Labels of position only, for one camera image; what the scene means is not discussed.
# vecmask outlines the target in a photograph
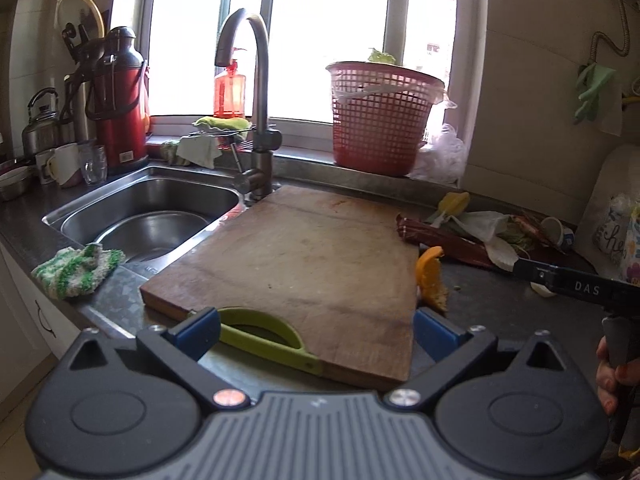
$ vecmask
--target white towel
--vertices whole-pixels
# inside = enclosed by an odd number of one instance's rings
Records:
[[[176,155],[193,164],[213,170],[213,160],[222,155],[222,152],[216,137],[207,134],[191,134],[180,138]]]

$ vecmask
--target kettle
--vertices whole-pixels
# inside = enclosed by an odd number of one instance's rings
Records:
[[[33,117],[32,108],[40,98],[47,94],[53,94],[56,97],[56,105],[54,110],[50,110],[49,105],[40,107],[40,113]],[[47,87],[36,92],[27,104],[29,113],[29,124],[22,131],[22,148],[24,156],[29,158],[35,156],[36,153],[43,152],[49,148],[55,148],[60,145],[60,130],[58,127],[58,92],[55,88]]]

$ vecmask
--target green sponge cloth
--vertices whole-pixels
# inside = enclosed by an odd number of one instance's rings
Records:
[[[90,294],[119,264],[125,260],[122,251],[105,251],[100,244],[84,249],[67,247],[31,271],[54,300]]]
[[[201,117],[193,123],[194,126],[206,124],[209,128],[220,128],[221,130],[246,130],[250,123],[245,118],[233,117],[231,119],[219,119],[217,117]]]

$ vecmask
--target mug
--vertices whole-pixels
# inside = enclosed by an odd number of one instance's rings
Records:
[[[42,185],[53,182],[53,177],[49,174],[49,170],[47,169],[47,162],[53,156],[55,151],[56,150],[54,148],[51,148],[50,150],[45,150],[36,155],[36,168],[38,170],[38,178]]]
[[[72,187],[80,184],[80,156],[78,144],[72,142],[54,150],[53,156],[47,161],[47,169],[60,187]]]
[[[575,240],[574,232],[562,224],[555,216],[546,217],[540,222],[540,227],[542,227],[545,235],[558,249],[566,251],[573,247]]]
[[[93,142],[80,144],[80,171],[87,185],[101,184],[107,179],[107,155],[104,146]]]

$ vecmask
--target white mug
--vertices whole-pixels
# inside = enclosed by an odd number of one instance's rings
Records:
[[[574,232],[562,224],[555,216],[546,217],[540,227],[545,235],[551,240],[557,248],[566,251],[573,247],[575,235]]]
[[[80,156],[78,144],[72,142],[56,148],[53,156],[47,161],[49,174],[60,187],[71,187],[82,180],[80,173]]]

